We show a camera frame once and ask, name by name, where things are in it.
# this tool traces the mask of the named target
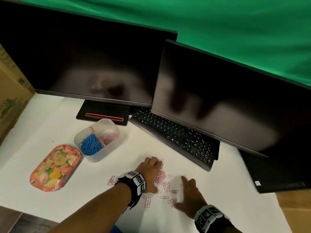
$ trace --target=green curtain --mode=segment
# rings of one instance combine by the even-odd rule
[[[179,42],[311,86],[311,0],[20,1],[176,30]]]

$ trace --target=person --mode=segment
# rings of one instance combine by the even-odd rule
[[[156,193],[158,191],[154,182],[157,178],[162,162],[156,157],[146,158],[135,172],[141,174],[146,181],[144,193]],[[194,179],[187,180],[181,177],[184,188],[184,201],[175,203],[177,210],[184,212],[189,218],[194,219],[198,210],[207,203],[196,187]],[[123,211],[130,204],[132,192],[129,185],[119,182],[114,187],[101,193],[64,221],[59,223],[49,233],[109,233],[115,229],[115,223]],[[233,225],[225,227],[220,233],[241,233]]]

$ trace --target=plastic container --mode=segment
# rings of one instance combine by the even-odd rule
[[[82,160],[80,151],[69,145],[55,147],[30,175],[30,184],[44,192],[62,188]]]
[[[110,119],[101,119],[91,125],[91,127],[94,129],[98,136],[103,138],[106,146],[93,155],[84,155],[83,152],[81,153],[89,162],[96,163],[119,147],[121,144],[120,130]],[[87,127],[75,136],[73,142],[77,147],[81,148],[80,143],[83,141],[83,139],[87,138],[91,134],[92,131],[90,127]]]

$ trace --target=computer monitor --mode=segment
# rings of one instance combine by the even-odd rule
[[[174,41],[151,112],[259,156],[309,154],[310,87]]]
[[[177,32],[0,0],[0,44],[37,93],[151,107]]]

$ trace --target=tabletop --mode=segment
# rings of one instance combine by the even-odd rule
[[[15,127],[0,146],[0,205],[45,219],[61,222],[89,200],[106,191],[111,176],[134,170],[144,159],[164,159],[163,171],[170,182],[166,193],[145,200],[127,210],[117,225],[124,232],[196,232],[193,220],[171,207],[168,200],[183,199],[181,176],[196,179],[208,204],[223,211],[242,232],[288,233],[290,227],[274,193],[259,194],[238,149],[220,143],[219,160],[210,172],[128,122],[118,126],[121,145],[98,163],[84,159],[68,183],[60,190],[42,192],[29,183],[30,174],[61,144],[73,145],[74,136],[93,124],[77,120],[83,100],[36,94]]]

